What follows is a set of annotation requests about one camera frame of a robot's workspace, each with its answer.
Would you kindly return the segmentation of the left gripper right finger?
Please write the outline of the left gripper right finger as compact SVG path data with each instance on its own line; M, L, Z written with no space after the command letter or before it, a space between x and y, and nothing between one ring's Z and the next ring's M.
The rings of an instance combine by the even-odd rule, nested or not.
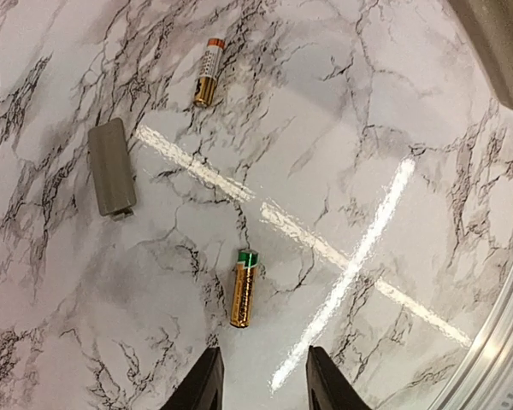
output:
M368 410L324 348L310 346L306 379L311 410Z

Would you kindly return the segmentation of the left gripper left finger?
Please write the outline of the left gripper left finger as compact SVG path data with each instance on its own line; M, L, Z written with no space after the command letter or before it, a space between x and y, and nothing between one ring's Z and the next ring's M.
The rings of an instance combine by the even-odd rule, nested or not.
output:
M224 365L219 348L206 348L161 410L221 410Z

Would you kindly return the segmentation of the grey battery cover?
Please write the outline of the grey battery cover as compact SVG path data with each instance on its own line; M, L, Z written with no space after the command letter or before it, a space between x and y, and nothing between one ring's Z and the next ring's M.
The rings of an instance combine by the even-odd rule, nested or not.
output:
M122 119L92 128L88 144L99 213L113 220L131 216L137 197Z

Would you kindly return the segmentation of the grey remote control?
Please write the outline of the grey remote control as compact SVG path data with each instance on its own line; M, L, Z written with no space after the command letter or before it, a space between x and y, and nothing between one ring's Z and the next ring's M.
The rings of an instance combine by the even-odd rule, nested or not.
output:
M500 103L513 110L513 0L448 3Z

